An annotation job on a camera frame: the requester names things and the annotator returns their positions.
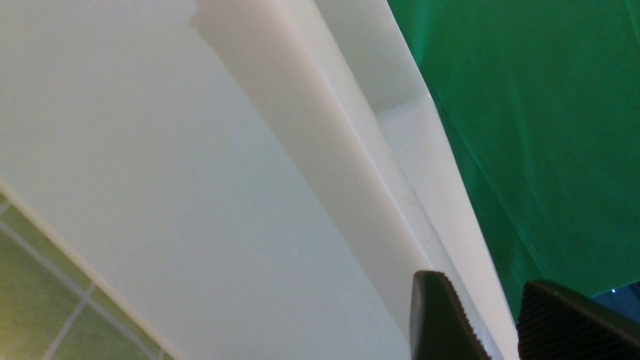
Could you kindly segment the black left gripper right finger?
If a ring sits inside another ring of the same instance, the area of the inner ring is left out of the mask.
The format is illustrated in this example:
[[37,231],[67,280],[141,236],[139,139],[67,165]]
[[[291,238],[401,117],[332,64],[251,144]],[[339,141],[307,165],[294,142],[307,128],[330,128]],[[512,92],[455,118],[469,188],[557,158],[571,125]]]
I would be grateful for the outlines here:
[[638,360],[640,328],[550,280],[528,281],[518,323],[521,360]]

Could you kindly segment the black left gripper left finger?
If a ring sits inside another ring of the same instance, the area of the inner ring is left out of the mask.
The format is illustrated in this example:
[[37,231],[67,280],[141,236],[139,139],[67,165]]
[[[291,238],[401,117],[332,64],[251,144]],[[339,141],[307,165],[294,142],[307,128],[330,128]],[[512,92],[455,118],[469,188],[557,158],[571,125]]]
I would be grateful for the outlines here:
[[419,270],[413,275],[409,315],[413,360],[489,360],[460,298],[446,274]]

